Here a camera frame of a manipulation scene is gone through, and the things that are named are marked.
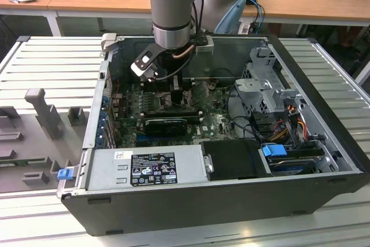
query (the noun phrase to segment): black cable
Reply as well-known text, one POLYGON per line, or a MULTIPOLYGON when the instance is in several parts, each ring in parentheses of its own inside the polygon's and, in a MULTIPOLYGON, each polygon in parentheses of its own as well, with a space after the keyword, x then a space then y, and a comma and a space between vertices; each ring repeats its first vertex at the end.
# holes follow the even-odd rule
POLYGON ((163 80, 169 79, 169 78, 177 75, 183 68, 185 68, 186 66, 188 66, 188 64, 190 63, 190 60, 193 58, 194 54, 195 54, 195 50, 193 50, 190 53, 190 56, 188 57, 188 59, 186 60, 186 62, 184 64, 182 64, 181 67, 178 68, 176 71, 170 73, 169 75, 163 76, 162 78, 155 78, 155 80, 156 81, 163 81, 163 80))
POLYGON ((202 3, 201 3, 201 13, 199 15, 199 27, 198 27, 199 34, 201 33, 201 28, 202 28, 203 9, 204 9, 204 0, 202 0, 202 3))
MULTIPOLYGON (((256 0, 256 3, 261 7, 261 10, 262 10, 262 20, 261 20, 261 25, 262 25, 264 20, 265 20, 265 14, 266 14, 265 8, 261 4, 258 3, 258 0, 256 0)), ((260 17, 260 10, 259 10, 258 6, 256 6, 256 9, 257 9, 257 15, 256 15, 254 21, 252 22, 253 25, 256 24, 258 18, 260 17)))
POLYGON ((197 7, 195 7, 195 3, 193 2, 192 4, 193 9, 194 9, 194 15, 195 15, 195 34, 198 36, 198 12, 197 12, 197 7))
POLYGON ((256 9, 257 9, 257 15, 256 15, 256 18, 253 20, 252 22, 252 25, 254 25, 256 22, 257 22, 257 19, 259 18, 260 16, 260 10, 259 8, 256 6, 256 9))
POLYGON ((237 77, 228 69, 228 68, 216 68, 216 69, 213 69, 211 72, 210 72, 210 75, 209 75, 209 78, 213 78, 214 76, 214 72, 217 72, 217 71, 226 71, 228 72, 233 78, 237 79, 237 77))

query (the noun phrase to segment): slatted metal surface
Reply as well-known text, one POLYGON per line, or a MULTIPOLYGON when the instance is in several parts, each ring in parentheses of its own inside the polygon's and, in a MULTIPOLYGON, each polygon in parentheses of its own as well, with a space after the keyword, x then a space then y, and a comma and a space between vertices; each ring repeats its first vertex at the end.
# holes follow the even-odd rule
MULTIPOLYGON (((370 103, 366 93, 318 45, 306 39, 281 41, 362 150, 370 155, 370 103)), ((282 74, 295 88, 287 72, 282 74)))
POLYGON ((31 37, 0 72, 1 106, 34 113, 24 100, 29 88, 44 88, 59 112, 71 106, 90 111, 103 57, 100 37, 31 37))

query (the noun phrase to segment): blue latch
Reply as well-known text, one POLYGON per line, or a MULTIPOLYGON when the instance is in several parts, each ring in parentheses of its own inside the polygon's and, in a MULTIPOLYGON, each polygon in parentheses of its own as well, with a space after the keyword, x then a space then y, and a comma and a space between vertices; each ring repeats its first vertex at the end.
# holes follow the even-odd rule
POLYGON ((58 180, 73 179, 73 169, 60 169, 57 178, 58 180))
POLYGON ((286 156, 287 151, 283 145, 266 145, 262 148, 265 156, 286 156))

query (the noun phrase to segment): metal table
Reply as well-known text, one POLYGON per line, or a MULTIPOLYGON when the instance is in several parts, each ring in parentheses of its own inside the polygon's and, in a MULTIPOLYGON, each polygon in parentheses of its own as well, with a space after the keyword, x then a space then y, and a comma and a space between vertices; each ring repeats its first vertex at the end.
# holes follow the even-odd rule
MULTIPOLYGON (((368 95, 318 44, 306 39, 281 41, 369 155, 368 95)), ((46 92, 56 88, 80 88, 65 90, 69 94, 93 88, 92 80, 96 80, 102 60, 99 42, 100 38, 76 37, 31 37, 27 43, 17 42, 0 64, 0 102, 5 101, 4 92, 23 90, 27 87, 22 86, 37 82, 30 80, 35 75, 49 80, 42 83, 49 85, 46 92), (12 75, 18 76, 16 81, 10 78, 12 75)), ((74 96, 74 101, 81 101, 79 105, 88 110, 92 99, 85 93, 85 96, 74 96)), ((26 102, 16 103, 19 111, 31 112, 26 102)), ((57 109, 64 111, 64 103, 58 104, 57 109)), ((312 215, 96 238, 86 234, 57 199, 55 190, 0 195, 0 243, 7 246, 368 246, 369 219, 370 187, 365 186, 356 193, 335 197, 312 215)))

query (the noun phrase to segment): sticker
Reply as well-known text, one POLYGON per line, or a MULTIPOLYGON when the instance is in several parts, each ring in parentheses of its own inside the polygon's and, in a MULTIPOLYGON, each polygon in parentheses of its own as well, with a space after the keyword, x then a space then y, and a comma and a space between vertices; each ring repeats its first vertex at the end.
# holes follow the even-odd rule
POLYGON ((174 153, 132 154, 132 186, 168 185, 177 183, 177 170, 174 153))
POLYGON ((134 152, 126 150, 124 152, 114 152, 114 159, 130 159, 134 152))

